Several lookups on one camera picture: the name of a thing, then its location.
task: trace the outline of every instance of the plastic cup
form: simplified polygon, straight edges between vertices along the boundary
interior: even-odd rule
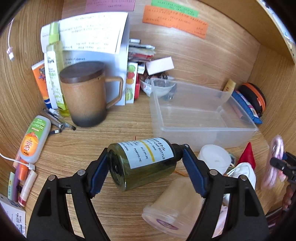
[[[215,169],[222,175],[231,164],[229,153],[220,146],[205,145],[200,149],[197,159],[204,161],[209,169]]]
[[[202,208],[203,198],[195,192],[191,180],[172,181],[154,204],[148,204],[142,218],[166,234],[187,238]]]

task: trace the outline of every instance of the orange label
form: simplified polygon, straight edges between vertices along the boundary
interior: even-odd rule
[[[45,79],[45,68],[44,64],[40,65],[36,69],[33,70],[33,74],[35,76],[37,85],[39,87],[39,90],[41,92],[41,95],[43,97],[43,100],[48,100],[48,91],[47,91],[47,85],[46,85],[46,79]]]
[[[208,27],[208,23],[198,18],[178,11],[148,5],[144,9],[143,23],[177,28],[202,39],[205,38]]]
[[[20,147],[22,154],[25,156],[33,156],[36,152],[38,143],[38,137],[34,132],[26,134]]]

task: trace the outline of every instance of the green liquid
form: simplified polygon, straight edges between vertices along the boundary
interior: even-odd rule
[[[175,170],[177,161],[173,158],[131,169],[127,156],[118,143],[108,147],[109,170],[120,191],[131,190],[170,175]]]

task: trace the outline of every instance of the fruit illustration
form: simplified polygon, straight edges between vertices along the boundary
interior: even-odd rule
[[[135,73],[134,72],[128,72],[128,74],[127,74],[127,78],[128,79],[132,79],[134,77],[135,77]]]
[[[132,88],[126,88],[126,100],[133,99],[133,89]]]
[[[133,79],[126,79],[126,83],[128,85],[132,85],[133,84]]]
[[[128,72],[135,72],[135,70],[136,70],[135,66],[133,66],[133,65],[128,66]]]
[[[21,144],[21,152],[26,156],[32,156],[36,152],[37,146],[39,143],[38,137],[34,132],[28,133],[25,135],[22,144]]]

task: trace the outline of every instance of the ceramic mug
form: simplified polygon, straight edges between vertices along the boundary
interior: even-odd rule
[[[101,123],[107,109],[122,97],[123,79],[105,77],[105,64],[99,61],[80,62],[63,69],[60,74],[63,94],[74,124],[91,127]],[[106,102],[106,82],[119,81],[119,93]]]

